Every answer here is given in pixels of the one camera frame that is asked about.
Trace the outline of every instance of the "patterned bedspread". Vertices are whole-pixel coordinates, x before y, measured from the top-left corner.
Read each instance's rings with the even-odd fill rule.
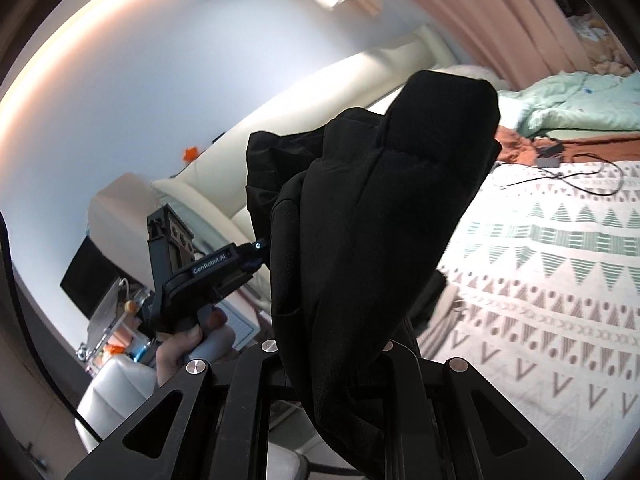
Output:
[[[465,314],[435,360],[468,359],[580,470],[602,480],[640,426],[640,164],[593,196],[498,168],[440,270]],[[564,174],[600,169],[563,164]],[[620,174],[568,180],[597,192]]]

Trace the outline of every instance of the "orange object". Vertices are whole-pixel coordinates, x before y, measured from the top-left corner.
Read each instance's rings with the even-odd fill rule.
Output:
[[[104,346],[104,351],[108,352],[111,355],[124,354],[125,350],[126,350],[126,348],[124,348],[124,346],[118,346],[118,345],[105,345]]]
[[[184,155],[182,156],[182,160],[185,164],[191,164],[194,160],[196,160],[200,156],[200,150],[193,146],[192,148],[187,148],[184,150]]]

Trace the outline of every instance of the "hand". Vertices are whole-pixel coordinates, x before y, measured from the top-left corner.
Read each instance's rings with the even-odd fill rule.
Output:
[[[209,319],[207,319],[207,327],[215,330],[225,323],[226,314],[224,311],[220,308],[214,308]],[[200,325],[196,325],[187,332],[178,332],[172,335],[160,345],[156,351],[158,385],[162,386],[182,367],[182,357],[196,348],[202,342],[202,337],[202,328]],[[226,360],[230,354],[235,352],[235,350],[230,349],[229,354],[219,359],[219,361]]]

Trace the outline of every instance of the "black jacket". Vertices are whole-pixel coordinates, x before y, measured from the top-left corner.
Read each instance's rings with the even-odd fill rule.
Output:
[[[271,238],[273,328],[287,375],[325,442],[383,478],[380,418],[347,383],[392,337],[500,150],[482,80],[412,76],[384,116],[352,108],[315,131],[251,135],[247,207]]]

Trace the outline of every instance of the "pillow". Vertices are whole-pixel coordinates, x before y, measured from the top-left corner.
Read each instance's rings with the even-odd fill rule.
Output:
[[[445,74],[461,75],[471,79],[484,79],[491,83],[496,91],[509,90],[509,83],[500,79],[490,68],[476,65],[454,65],[446,68],[436,68],[434,72],[444,72]]]

